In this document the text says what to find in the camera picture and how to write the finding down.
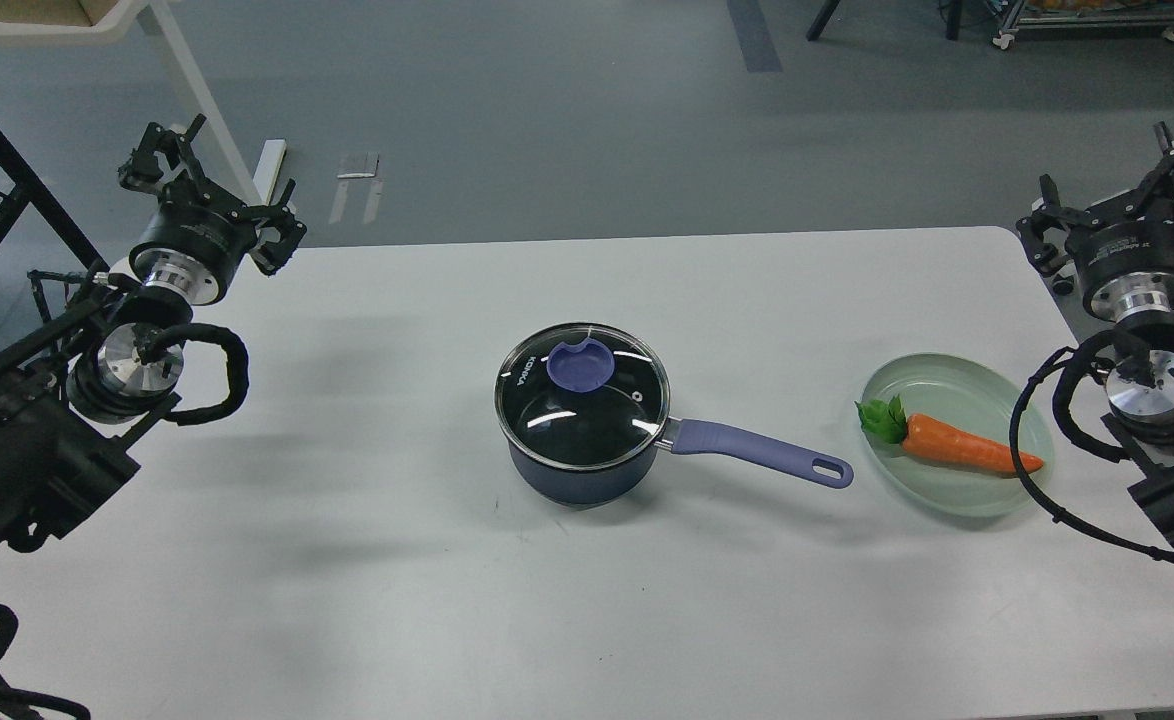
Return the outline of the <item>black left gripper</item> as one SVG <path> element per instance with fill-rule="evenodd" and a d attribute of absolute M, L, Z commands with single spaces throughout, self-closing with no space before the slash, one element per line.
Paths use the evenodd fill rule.
<path fill-rule="evenodd" d="M 212 182 L 191 147 L 204 123 L 205 115 L 195 114 L 178 132 L 148 125 L 119 168 L 122 190 L 158 198 L 127 263 L 139 281 L 171 288 L 190 305 L 225 300 L 247 255 L 262 275 L 281 272 L 306 233 L 291 206 L 294 179 L 266 206 L 241 208 L 239 222 L 197 204 L 212 201 Z"/>

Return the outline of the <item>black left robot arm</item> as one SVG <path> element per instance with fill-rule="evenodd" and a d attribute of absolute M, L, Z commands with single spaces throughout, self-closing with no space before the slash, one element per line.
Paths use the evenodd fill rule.
<path fill-rule="evenodd" d="M 31 553 L 62 539 L 139 473 L 130 448 L 166 420 L 198 428 L 239 410 L 250 357 L 231 329 L 194 319 L 223 300 L 241 263 L 279 272 L 306 228 L 294 179 L 258 204 L 212 182 L 191 142 L 204 125 L 149 126 L 119 169 L 119 183 L 157 201 L 124 272 L 94 258 L 58 272 L 65 310 L 0 350 L 0 547 Z M 0 603 L 0 661 L 16 637 Z M 89 709 L 16 688 L 0 671 L 0 719 Z"/>

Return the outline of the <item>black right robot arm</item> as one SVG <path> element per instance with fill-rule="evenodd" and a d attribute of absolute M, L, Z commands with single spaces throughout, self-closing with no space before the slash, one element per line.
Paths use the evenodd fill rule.
<path fill-rule="evenodd" d="M 1062 437 L 1099 459 L 1134 462 L 1143 479 L 1128 494 L 1166 547 L 1072 514 L 1034 487 L 1023 465 L 1018 480 L 1053 522 L 1174 565 L 1174 136 L 1162 123 L 1154 132 L 1160 160 L 1135 188 L 1077 209 L 1044 176 L 1039 204 L 1017 220 L 1028 265 L 1045 278 L 1073 269 L 1070 290 L 1105 328 L 1044 361 L 1023 386 L 1008 429 L 1020 428 L 1035 388 L 1057 374 L 1050 408 Z"/>

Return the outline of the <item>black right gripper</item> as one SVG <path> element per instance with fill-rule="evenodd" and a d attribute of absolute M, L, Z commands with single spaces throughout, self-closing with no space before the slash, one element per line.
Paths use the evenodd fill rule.
<path fill-rule="evenodd" d="M 1068 208 L 1050 174 L 1038 181 L 1040 201 L 1016 222 L 1028 265 L 1041 278 L 1075 264 L 1082 309 L 1121 322 L 1146 309 L 1174 310 L 1174 137 L 1153 126 L 1162 159 L 1136 186 L 1136 217 L 1098 226 L 1095 214 Z"/>

